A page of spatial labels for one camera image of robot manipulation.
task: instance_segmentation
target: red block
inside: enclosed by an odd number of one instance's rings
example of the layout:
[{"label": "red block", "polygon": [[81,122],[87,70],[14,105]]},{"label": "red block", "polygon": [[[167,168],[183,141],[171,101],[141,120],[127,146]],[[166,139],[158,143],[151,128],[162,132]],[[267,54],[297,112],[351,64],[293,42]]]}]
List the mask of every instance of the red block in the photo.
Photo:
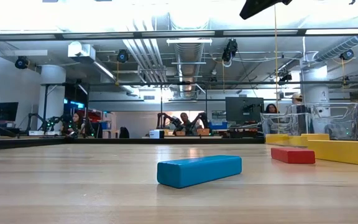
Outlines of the red block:
[{"label": "red block", "polygon": [[294,147],[273,147],[272,158],[289,164],[314,164],[314,151]]}]

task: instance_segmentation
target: clear plastic bin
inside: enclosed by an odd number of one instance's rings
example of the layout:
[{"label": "clear plastic bin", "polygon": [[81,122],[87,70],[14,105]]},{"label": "clear plastic bin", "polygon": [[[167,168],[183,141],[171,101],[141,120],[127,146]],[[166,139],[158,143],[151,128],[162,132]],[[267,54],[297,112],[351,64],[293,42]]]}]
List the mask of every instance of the clear plastic bin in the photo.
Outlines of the clear plastic bin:
[{"label": "clear plastic bin", "polygon": [[329,134],[331,139],[356,140],[358,103],[291,105],[285,114],[261,114],[264,134]]}]

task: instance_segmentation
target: laboratory room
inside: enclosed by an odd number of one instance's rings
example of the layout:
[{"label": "laboratory room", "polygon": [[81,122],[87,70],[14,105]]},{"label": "laboratory room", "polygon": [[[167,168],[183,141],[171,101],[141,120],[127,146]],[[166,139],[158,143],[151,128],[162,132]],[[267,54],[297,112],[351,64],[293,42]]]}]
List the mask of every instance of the laboratory room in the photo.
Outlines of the laboratory room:
[{"label": "laboratory room", "polygon": [[358,0],[0,0],[0,224],[358,224]]}]

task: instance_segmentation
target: wooden tabletop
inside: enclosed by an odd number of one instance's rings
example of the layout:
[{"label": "wooden tabletop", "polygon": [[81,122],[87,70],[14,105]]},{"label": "wooden tabletop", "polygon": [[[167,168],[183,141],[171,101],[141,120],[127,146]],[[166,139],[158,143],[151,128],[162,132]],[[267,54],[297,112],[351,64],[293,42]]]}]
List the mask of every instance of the wooden tabletop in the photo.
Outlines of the wooden tabletop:
[{"label": "wooden tabletop", "polygon": [[[185,189],[158,161],[227,154],[243,172]],[[285,164],[266,145],[67,144],[0,150],[0,223],[358,224],[358,166]]]}]

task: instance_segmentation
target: computer monitor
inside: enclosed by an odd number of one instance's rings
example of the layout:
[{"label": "computer monitor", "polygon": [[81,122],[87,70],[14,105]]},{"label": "computer monitor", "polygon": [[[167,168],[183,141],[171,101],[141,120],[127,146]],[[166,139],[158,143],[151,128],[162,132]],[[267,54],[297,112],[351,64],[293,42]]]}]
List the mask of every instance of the computer monitor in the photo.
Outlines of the computer monitor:
[{"label": "computer monitor", "polygon": [[0,103],[0,120],[1,121],[15,121],[18,106],[19,106],[18,102]]},{"label": "computer monitor", "polygon": [[260,122],[264,110],[263,98],[226,97],[226,120],[244,124],[246,121]]}]

